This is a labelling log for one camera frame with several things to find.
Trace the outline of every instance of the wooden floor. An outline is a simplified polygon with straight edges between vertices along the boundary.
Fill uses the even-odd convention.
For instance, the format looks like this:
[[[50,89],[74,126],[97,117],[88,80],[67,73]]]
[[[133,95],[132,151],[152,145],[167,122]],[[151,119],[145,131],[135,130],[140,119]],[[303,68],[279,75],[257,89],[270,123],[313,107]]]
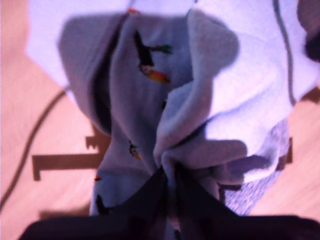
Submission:
[[[27,2],[1,1],[1,239],[33,221],[87,215],[110,139],[26,57]],[[296,214],[320,221],[319,90],[290,116],[293,163],[252,214]]]

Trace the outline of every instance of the light purple fabric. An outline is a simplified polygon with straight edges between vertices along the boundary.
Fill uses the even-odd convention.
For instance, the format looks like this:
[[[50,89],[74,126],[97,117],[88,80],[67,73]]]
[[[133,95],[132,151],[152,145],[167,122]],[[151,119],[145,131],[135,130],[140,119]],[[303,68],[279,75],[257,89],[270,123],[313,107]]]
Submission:
[[[298,1],[120,2],[30,2],[28,54],[112,131],[90,214],[98,194],[106,207],[119,205],[162,166],[174,216],[177,162],[216,198],[218,183],[243,184],[226,192],[226,204],[247,214],[278,176],[288,114],[319,77],[304,54]],[[151,52],[167,83],[140,71],[136,32],[149,49],[171,47]]]

